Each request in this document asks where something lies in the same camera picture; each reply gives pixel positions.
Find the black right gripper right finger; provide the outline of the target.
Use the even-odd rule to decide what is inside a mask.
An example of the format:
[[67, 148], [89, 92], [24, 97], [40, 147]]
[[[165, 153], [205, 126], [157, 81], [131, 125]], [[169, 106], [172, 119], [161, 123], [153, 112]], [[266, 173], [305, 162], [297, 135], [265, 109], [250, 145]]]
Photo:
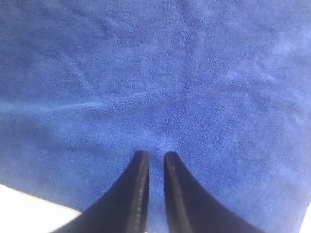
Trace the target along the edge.
[[208, 193], [174, 151], [164, 158], [164, 193], [171, 233], [261, 232]]

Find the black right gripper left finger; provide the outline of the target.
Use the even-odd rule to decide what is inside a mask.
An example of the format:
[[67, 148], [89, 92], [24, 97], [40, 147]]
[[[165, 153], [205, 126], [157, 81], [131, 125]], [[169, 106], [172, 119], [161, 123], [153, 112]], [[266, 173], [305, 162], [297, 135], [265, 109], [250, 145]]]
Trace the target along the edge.
[[143, 233], [149, 202], [149, 156], [134, 157], [112, 187], [57, 233]]

